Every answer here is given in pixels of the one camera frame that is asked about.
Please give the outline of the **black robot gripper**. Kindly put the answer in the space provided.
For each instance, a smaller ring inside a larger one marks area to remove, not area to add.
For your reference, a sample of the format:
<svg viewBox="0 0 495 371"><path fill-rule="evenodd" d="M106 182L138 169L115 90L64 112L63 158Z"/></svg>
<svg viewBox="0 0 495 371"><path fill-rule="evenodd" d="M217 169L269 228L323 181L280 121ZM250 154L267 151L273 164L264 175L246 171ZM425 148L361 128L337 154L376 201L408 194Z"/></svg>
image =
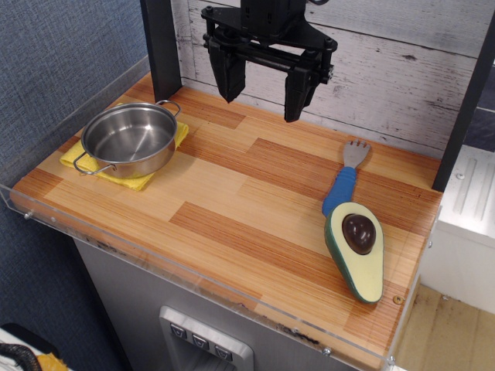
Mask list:
<svg viewBox="0 0 495 371"><path fill-rule="evenodd" d="M287 71L285 120L297 121L320 83L332 76L337 42L309 24L305 1L242 1L202 9L203 35L220 95L235 100L245 88L246 61Z"/></svg>

